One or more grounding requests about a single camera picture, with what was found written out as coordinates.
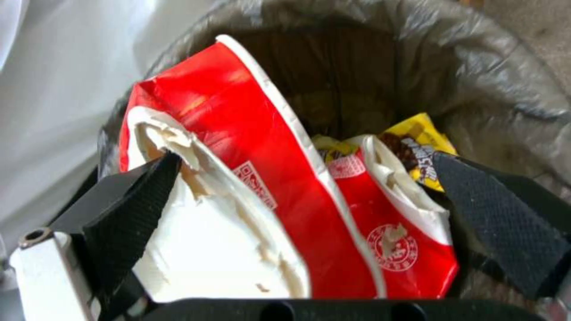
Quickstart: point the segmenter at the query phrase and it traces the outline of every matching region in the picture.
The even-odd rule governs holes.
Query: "black garbage bag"
[[[219,34],[248,49],[309,135],[380,133],[427,112],[460,155],[571,202],[570,101],[541,60],[481,13],[445,0],[237,0],[191,26],[147,76]],[[118,170],[129,93],[100,132],[100,177]],[[463,267],[451,295],[533,308],[502,276],[482,272],[486,259],[458,250],[485,257],[465,228],[453,233]]]

